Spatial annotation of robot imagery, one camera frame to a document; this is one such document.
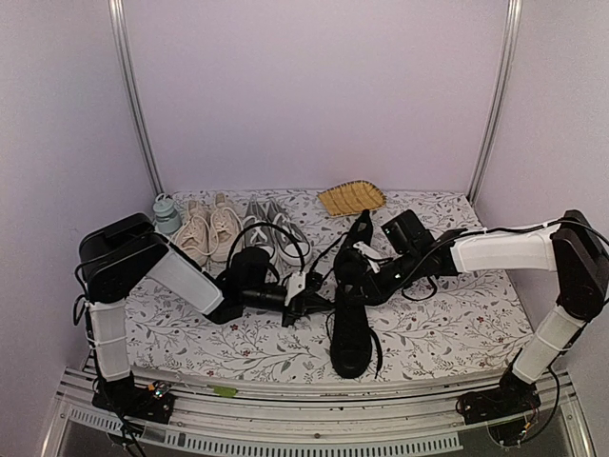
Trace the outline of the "black canvas sneaker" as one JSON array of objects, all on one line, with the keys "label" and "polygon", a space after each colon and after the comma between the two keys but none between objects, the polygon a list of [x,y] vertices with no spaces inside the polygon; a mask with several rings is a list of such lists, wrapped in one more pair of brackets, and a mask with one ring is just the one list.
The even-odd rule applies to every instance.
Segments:
[{"label": "black canvas sneaker", "polygon": [[370,245],[373,224],[370,210],[365,209],[347,232],[342,245],[333,261],[335,278],[339,286],[355,285],[368,269],[368,261],[355,248],[357,243]]},{"label": "black canvas sneaker", "polygon": [[333,327],[329,334],[330,362],[335,372],[344,379],[362,376],[376,350],[374,378],[383,368],[381,341],[369,325],[366,298],[355,287],[339,282],[335,289]]}]

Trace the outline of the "aluminium frame post left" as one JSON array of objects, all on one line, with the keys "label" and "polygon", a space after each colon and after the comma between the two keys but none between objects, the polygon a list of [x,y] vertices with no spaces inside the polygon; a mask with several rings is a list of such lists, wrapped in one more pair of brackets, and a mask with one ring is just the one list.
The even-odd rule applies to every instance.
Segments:
[{"label": "aluminium frame post left", "polygon": [[146,118],[142,107],[128,39],[125,5],[120,0],[108,1],[109,19],[119,66],[122,72],[130,115],[142,154],[145,171],[155,195],[163,193],[164,186],[150,142]]}]

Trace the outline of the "green tape piece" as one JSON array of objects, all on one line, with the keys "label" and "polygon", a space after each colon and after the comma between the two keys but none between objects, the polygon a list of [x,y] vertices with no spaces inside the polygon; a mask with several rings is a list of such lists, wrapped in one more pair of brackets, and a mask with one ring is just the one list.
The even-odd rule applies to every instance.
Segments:
[{"label": "green tape piece", "polygon": [[238,389],[235,387],[220,385],[208,385],[208,387],[213,391],[214,394],[223,398],[234,398],[238,393]]}]

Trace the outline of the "beige sneaker right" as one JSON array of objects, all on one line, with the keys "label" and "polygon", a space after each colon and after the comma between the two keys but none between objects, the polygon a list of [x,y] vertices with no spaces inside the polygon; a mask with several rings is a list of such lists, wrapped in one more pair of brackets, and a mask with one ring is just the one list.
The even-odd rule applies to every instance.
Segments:
[{"label": "beige sneaker right", "polygon": [[227,260],[230,248],[242,231],[243,223],[233,202],[222,192],[215,195],[210,224],[212,246],[215,248],[211,260],[223,263]]}]

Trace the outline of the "grey sneaker left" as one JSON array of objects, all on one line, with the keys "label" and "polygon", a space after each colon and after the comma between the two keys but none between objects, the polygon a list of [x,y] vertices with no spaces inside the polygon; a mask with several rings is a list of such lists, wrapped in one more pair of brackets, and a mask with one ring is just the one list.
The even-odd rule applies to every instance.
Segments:
[{"label": "grey sneaker left", "polygon": [[270,261],[274,263],[277,259],[277,248],[271,227],[252,227],[262,222],[267,223],[265,210],[255,197],[251,197],[246,206],[246,215],[243,219],[243,229],[245,231],[244,247],[260,248],[266,251],[270,257]]}]

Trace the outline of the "floral tablecloth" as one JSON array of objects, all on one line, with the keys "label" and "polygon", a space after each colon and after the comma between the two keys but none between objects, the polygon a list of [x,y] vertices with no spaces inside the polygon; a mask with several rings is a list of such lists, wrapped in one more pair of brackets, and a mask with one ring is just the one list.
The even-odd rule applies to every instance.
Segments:
[{"label": "floral tablecloth", "polygon": [[[246,205],[274,199],[313,247],[313,258],[347,231],[356,216],[330,217],[320,190],[223,190],[240,217]],[[413,209],[434,237],[448,229],[480,225],[465,196],[456,192],[385,190],[386,204],[372,213],[372,247],[383,257],[393,249],[381,225]],[[508,275],[482,271],[441,278],[431,298],[413,302],[400,292],[366,308],[380,337],[383,366],[375,379],[376,353],[361,383],[401,382],[503,371],[529,340],[532,326]],[[126,302],[127,349],[139,368],[265,383],[338,384],[331,366],[326,315],[317,313],[282,328],[281,314],[247,308],[222,325],[154,281],[144,280]]]}]

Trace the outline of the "grey sneaker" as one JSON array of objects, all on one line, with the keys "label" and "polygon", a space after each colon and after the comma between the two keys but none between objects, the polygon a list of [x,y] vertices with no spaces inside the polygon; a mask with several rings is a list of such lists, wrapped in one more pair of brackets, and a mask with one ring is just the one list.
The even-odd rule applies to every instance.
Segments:
[{"label": "grey sneaker", "polygon": [[292,221],[279,203],[269,198],[266,205],[268,221],[282,229],[275,231],[275,240],[281,259],[291,266],[298,266],[310,259],[312,248],[301,229]]},{"label": "grey sneaker", "polygon": [[246,206],[246,215],[243,219],[243,229],[245,231],[244,247],[260,248],[266,251],[270,257],[270,261],[274,263],[277,259],[277,248],[271,227],[252,227],[262,222],[267,223],[265,210],[255,197],[251,197]]}]

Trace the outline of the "woven bamboo tray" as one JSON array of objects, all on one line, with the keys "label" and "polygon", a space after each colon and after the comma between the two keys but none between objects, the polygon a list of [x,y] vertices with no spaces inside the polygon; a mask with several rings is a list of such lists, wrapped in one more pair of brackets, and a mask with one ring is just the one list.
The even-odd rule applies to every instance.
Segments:
[{"label": "woven bamboo tray", "polygon": [[365,180],[343,183],[319,192],[318,199],[331,217],[354,215],[386,204],[384,193]]}]

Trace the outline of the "beige sneaker left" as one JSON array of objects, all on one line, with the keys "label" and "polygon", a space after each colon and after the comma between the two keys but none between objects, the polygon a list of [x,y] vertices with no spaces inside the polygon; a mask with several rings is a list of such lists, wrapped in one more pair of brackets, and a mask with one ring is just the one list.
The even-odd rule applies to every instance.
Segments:
[{"label": "beige sneaker left", "polygon": [[210,235],[207,206],[197,200],[188,200],[183,224],[171,236],[171,242],[202,268],[214,251]]}]

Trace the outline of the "aluminium frame post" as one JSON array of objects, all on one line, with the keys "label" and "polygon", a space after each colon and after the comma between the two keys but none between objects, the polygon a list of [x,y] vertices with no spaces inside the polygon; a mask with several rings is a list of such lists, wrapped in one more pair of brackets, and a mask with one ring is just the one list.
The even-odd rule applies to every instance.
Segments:
[{"label": "aluminium frame post", "polygon": [[119,66],[122,72],[130,115],[142,154],[145,171],[155,195],[163,193],[164,186],[150,142],[146,118],[142,107],[128,39],[125,5],[120,0],[108,1],[109,19]]},{"label": "aluminium frame post", "polygon": [[510,74],[518,46],[521,11],[521,0],[509,0],[507,2],[496,82],[481,139],[478,158],[466,194],[467,200],[472,207],[476,206],[481,196],[483,181],[489,167],[491,154],[499,130],[502,109],[508,92]]}]

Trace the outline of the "aluminium frame post right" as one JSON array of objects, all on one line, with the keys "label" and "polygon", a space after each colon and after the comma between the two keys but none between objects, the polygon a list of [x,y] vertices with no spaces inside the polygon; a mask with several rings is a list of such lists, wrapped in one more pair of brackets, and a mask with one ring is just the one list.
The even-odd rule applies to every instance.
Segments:
[{"label": "aluminium frame post right", "polygon": [[476,206],[481,196],[483,181],[489,167],[491,154],[499,130],[502,109],[508,92],[510,74],[518,46],[521,11],[521,0],[509,0],[507,2],[496,82],[481,139],[478,158],[466,194],[467,200],[472,207]]}]

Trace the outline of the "aluminium front rail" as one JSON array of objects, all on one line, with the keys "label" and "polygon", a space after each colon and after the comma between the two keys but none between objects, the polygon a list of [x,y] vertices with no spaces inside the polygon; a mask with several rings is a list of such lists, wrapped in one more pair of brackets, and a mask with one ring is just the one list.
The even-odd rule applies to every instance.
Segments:
[{"label": "aluminium front rail", "polygon": [[[92,405],[92,366],[65,370],[43,436],[45,456],[597,456],[575,387],[558,370],[538,382],[528,440],[503,437],[520,417],[468,425],[458,398],[494,387],[495,372],[388,383],[278,384],[136,368],[135,380],[171,384],[165,425],[137,421],[134,445],[120,421]],[[234,398],[208,385],[238,389]]]}]

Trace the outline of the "black rear canvas sneaker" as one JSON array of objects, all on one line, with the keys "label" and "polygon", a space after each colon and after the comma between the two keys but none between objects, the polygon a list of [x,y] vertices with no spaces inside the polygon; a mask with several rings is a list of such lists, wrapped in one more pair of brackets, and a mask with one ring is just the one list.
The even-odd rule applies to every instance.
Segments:
[{"label": "black rear canvas sneaker", "polygon": [[370,210],[365,209],[347,232],[342,245],[333,261],[335,278],[339,286],[355,285],[368,269],[368,261],[355,248],[357,243],[370,245],[373,224]]}]

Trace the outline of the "grey sneaker right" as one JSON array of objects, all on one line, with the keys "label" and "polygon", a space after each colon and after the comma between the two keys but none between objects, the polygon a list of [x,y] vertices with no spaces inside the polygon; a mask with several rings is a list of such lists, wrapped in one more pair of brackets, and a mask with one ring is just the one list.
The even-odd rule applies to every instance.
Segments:
[{"label": "grey sneaker right", "polygon": [[301,229],[292,221],[279,203],[269,198],[266,205],[268,221],[282,229],[275,231],[275,240],[281,259],[291,266],[298,266],[310,259],[312,248]]}]

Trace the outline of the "black front canvas sneaker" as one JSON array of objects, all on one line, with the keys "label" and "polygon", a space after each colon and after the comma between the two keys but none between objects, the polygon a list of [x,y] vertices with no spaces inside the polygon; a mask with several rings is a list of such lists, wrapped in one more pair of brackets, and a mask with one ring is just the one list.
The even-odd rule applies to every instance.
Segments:
[{"label": "black front canvas sneaker", "polygon": [[376,350],[374,378],[383,368],[381,341],[369,325],[366,298],[355,287],[339,282],[335,289],[333,327],[329,334],[330,362],[335,372],[344,379],[362,376]]}]

